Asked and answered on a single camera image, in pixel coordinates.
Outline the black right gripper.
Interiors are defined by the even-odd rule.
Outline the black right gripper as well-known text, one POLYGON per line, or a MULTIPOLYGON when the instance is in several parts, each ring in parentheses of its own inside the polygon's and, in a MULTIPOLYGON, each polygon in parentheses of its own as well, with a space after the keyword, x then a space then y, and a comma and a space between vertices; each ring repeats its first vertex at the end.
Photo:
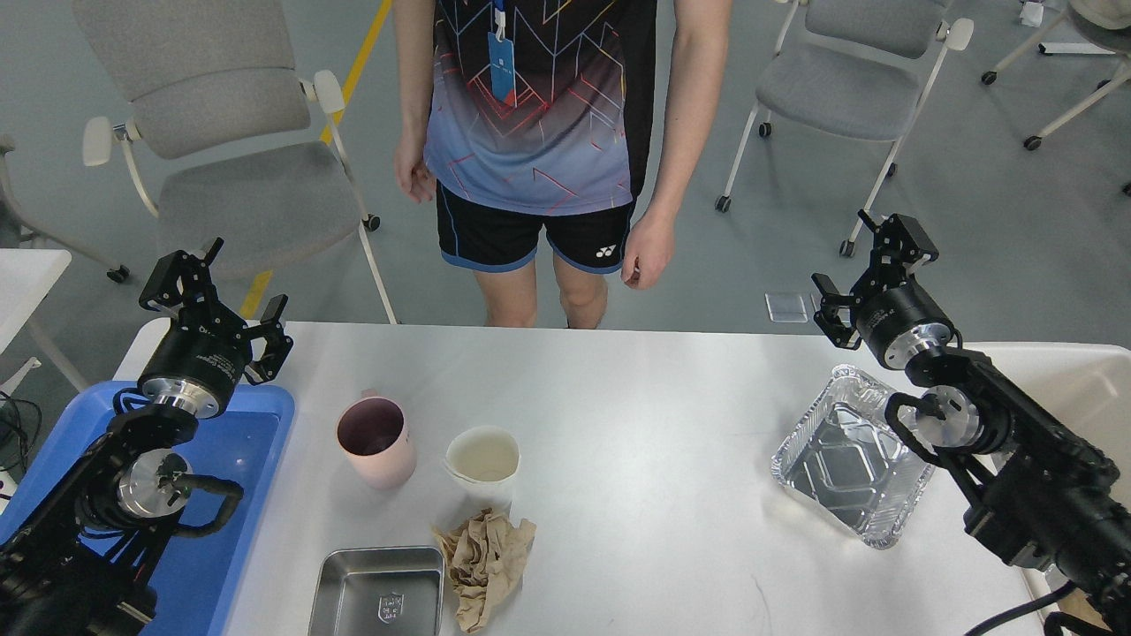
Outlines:
POLYGON ((953 323, 914 280, 922 265, 936 261, 936 244, 920 222, 893 214, 877 222, 860 218, 873 233, 867 269, 845 295, 823 273, 815 273, 815 325, 839 349, 865 344, 887 369, 904 370, 922 351, 950 344, 953 323))

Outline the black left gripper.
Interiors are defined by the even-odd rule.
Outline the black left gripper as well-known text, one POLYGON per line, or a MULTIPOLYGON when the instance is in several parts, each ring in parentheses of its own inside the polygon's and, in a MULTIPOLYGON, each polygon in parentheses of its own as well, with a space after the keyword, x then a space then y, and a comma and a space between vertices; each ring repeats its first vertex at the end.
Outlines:
POLYGON ((270 383, 293 346, 280 321, 286 294, 271 298, 254 326, 247 326, 222 306, 209 266, 223 244, 222 238, 214 238, 202 257, 185 250, 167 253, 139 295, 139 306, 148 311, 182 307, 138 379, 138 388, 146 398, 185 410, 199 420, 226 410, 241 377, 251 385, 270 383))

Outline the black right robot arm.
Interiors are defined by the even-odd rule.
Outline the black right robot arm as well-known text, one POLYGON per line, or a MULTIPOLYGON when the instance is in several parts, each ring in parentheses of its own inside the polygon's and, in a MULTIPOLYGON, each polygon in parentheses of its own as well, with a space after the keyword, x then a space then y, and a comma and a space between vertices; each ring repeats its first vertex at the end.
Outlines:
POLYGON ((1126 635, 1130 519, 1111 495, 1119 467, 1007 379, 990 356, 964 346, 915 278, 938 257, 915 218, 877 222, 860 212, 860 227, 874 237, 867 269, 846 294, 824 274, 813 275, 821 295, 815 325, 837 347, 866 345, 880 366, 924 388, 921 396, 893 394, 884 421, 918 458, 955 479, 969 504, 967 534, 1010 566, 1055 566, 1067 576, 1062 587, 974 633, 1080 591, 1103 624, 1055 611, 1045 619, 1047 635, 1126 635))

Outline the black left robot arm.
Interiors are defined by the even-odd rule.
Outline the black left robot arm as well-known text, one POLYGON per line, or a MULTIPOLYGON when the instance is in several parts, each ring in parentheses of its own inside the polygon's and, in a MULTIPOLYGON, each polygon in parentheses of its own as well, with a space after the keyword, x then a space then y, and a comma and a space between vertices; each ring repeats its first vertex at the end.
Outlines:
POLYGON ((149 582, 170 540, 209 536, 238 512, 243 488, 195 473, 175 447, 225 412, 239 380, 269 383, 293 341, 285 295, 254 326, 223 306, 209 274, 223 243, 155 266, 139 306, 169 307, 172 325, 105 435, 5 541, 5 635, 137 635, 156 617, 149 582))

